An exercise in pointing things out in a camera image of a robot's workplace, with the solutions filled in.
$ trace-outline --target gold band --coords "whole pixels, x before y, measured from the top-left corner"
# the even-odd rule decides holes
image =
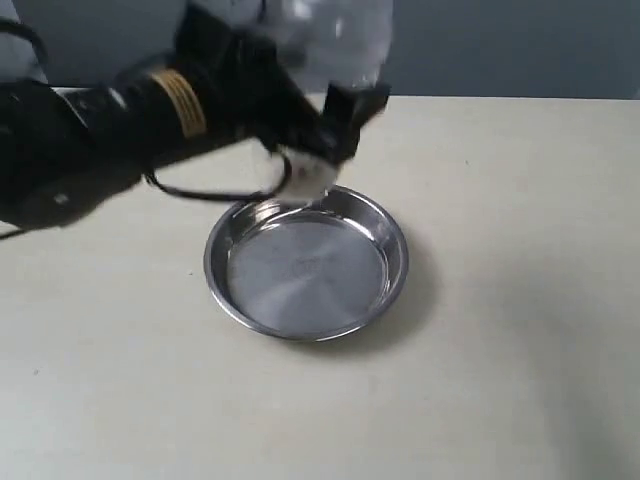
[[[184,138],[193,138],[207,133],[207,120],[198,96],[186,78],[173,69],[150,75],[171,99],[180,120]]]

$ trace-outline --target stainless steel bowl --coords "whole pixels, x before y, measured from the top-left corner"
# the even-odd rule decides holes
[[[408,266],[396,222],[343,187],[304,208],[233,206],[204,258],[209,287],[229,315],[256,332],[302,341],[371,323],[398,297]]]

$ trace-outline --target metal pan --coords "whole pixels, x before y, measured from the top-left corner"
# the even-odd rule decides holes
[[[213,228],[204,258],[209,287],[229,315],[256,332],[301,341],[371,323],[398,297],[408,266],[396,222],[343,187],[304,208],[235,205]]]

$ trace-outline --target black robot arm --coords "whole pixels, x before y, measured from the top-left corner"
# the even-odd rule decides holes
[[[195,6],[174,47],[162,69],[110,85],[65,94],[32,80],[0,85],[0,220],[25,230],[68,225],[142,178],[182,198],[270,198],[309,159],[338,172],[389,96],[385,85],[330,86],[317,111],[274,43]],[[184,192],[157,181],[159,168],[252,137],[285,163],[272,191]]]

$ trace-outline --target white table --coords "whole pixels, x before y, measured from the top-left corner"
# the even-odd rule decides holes
[[[141,186],[4,242],[0,478],[640,478],[639,133],[634,102],[394,98],[341,181],[411,273],[334,343],[218,308],[224,207]],[[247,152],[165,178],[239,186]]]

